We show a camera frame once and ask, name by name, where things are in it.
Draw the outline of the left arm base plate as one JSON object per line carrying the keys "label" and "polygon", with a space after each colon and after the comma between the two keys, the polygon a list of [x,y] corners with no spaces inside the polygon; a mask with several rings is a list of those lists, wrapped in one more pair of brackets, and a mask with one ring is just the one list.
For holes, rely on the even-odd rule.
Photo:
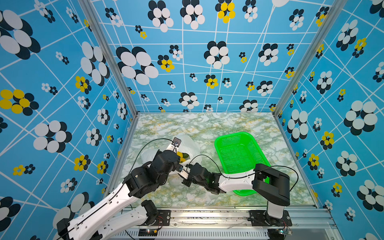
{"label": "left arm base plate", "polygon": [[158,210],[157,216],[149,219],[149,221],[146,221],[144,224],[142,224],[142,226],[169,226],[171,220],[171,212],[171,210]]}

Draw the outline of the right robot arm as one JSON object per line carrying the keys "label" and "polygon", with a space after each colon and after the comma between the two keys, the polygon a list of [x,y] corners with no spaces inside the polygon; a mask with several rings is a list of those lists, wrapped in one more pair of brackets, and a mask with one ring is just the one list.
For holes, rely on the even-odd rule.
{"label": "right robot arm", "polygon": [[266,221],[281,220],[290,201],[290,177],[273,167],[257,164],[253,170],[238,174],[211,173],[200,164],[179,167],[183,184],[195,184],[212,194],[253,190],[267,200]]}

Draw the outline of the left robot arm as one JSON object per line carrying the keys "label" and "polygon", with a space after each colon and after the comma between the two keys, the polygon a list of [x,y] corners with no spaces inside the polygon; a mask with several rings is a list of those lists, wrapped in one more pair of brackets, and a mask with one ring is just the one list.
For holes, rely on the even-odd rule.
{"label": "left robot arm", "polygon": [[174,151],[158,151],[153,161],[132,170],[112,193],[90,210],[72,220],[60,220],[57,239],[108,240],[131,227],[151,225],[158,210],[150,200],[143,201],[128,213],[120,212],[164,185],[169,173],[179,167],[180,159]]}

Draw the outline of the white plastic bag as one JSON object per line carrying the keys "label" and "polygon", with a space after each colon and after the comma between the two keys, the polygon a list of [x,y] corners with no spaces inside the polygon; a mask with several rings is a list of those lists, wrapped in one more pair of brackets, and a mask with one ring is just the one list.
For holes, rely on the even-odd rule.
{"label": "white plastic bag", "polygon": [[[192,140],[190,136],[185,134],[179,134],[179,135],[176,135],[175,137],[182,140],[182,143],[178,149],[178,152],[187,153],[190,156],[190,160],[184,163],[180,163],[181,165],[183,166],[188,165],[193,158],[201,154],[199,146]],[[142,162],[146,163],[148,161],[152,161],[157,151],[158,149],[155,149],[155,148],[144,150],[140,156]]]}

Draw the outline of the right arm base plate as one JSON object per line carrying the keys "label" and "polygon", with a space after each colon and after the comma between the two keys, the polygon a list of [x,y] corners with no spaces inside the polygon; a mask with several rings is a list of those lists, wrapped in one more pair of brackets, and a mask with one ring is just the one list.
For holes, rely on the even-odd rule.
{"label": "right arm base plate", "polygon": [[288,211],[283,211],[281,219],[277,219],[267,215],[267,211],[263,210],[251,210],[250,216],[247,218],[254,227],[291,227],[292,220]]}

